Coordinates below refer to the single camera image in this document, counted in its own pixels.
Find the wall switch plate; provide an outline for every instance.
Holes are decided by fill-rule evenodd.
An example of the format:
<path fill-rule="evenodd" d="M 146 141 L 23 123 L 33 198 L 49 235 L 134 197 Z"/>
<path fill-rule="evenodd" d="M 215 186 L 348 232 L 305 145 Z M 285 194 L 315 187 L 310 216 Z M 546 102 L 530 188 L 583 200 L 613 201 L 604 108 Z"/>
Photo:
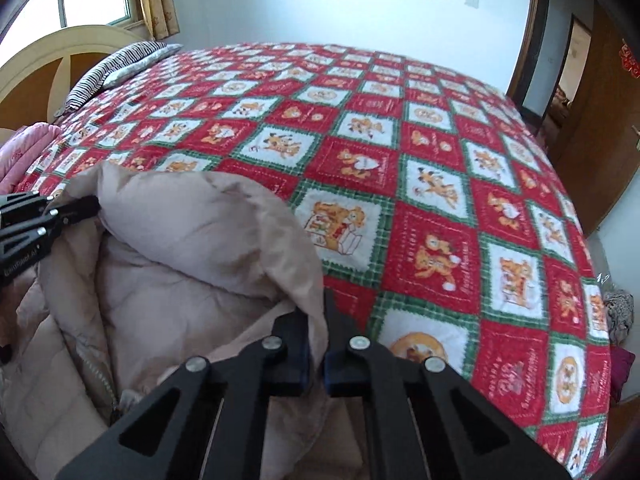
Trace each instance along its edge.
<path fill-rule="evenodd" d="M 480 6 L 480 0 L 465 0 L 465 5 L 477 9 Z"/>

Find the window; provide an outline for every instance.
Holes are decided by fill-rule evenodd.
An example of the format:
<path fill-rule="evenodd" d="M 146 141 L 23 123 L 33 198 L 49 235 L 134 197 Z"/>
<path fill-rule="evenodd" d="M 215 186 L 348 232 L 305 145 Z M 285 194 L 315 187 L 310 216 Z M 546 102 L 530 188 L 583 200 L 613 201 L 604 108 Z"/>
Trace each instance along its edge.
<path fill-rule="evenodd" d="M 0 66 L 28 44 L 75 25 L 129 25 L 138 0 L 29 0 L 0 43 Z"/>

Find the beige jacket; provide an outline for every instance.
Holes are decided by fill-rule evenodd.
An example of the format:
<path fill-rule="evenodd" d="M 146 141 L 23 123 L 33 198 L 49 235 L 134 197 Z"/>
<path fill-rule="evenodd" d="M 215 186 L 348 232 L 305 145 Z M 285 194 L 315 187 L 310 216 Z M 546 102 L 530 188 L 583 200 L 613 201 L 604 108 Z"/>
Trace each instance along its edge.
<path fill-rule="evenodd" d="M 0 306 L 0 344 L 14 345 L 0 370 L 2 423 L 42 480 L 107 429 L 124 390 L 149 393 L 192 355 L 234 356 L 295 305 L 308 314 L 316 370 L 327 345 L 321 261 L 259 184 L 105 162 L 52 206 L 88 194 L 99 218 L 66 228 Z M 316 381 L 303 398 L 272 400 L 262 478 L 356 478 L 357 441 L 347 405 Z"/>

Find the red decoration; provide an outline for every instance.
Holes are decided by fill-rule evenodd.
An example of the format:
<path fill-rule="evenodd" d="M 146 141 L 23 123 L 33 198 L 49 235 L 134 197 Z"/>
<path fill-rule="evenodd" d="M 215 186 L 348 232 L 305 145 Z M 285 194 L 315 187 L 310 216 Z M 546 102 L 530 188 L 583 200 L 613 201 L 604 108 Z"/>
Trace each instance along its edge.
<path fill-rule="evenodd" d="M 640 77 L 640 64 L 636 61 L 631 49 L 626 43 L 623 43 L 620 49 L 620 57 L 622 58 L 622 67 L 631 72 L 631 75 L 638 79 Z"/>

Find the silver screw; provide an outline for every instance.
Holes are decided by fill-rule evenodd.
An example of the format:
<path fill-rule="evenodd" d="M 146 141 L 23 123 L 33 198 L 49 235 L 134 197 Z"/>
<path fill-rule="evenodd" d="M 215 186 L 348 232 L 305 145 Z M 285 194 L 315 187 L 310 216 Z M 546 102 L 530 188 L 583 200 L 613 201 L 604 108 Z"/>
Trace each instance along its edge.
<path fill-rule="evenodd" d="M 262 348 L 265 350 L 277 350 L 282 346 L 282 339 L 276 335 L 268 335 L 262 340 Z"/>
<path fill-rule="evenodd" d="M 424 367 L 427 368 L 428 371 L 438 374 L 444 370 L 445 362 L 443 361 L 443 359 L 436 356 L 429 357 L 424 362 Z"/>
<path fill-rule="evenodd" d="M 190 372 L 201 372 L 207 367 L 207 360 L 204 357 L 191 357 L 185 364 L 185 368 L 187 368 Z"/>
<path fill-rule="evenodd" d="M 354 350 L 366 350 L 371 346 L 371 341 L 363 335 L 357 335 L 349 340 L 349 346 Z"/>

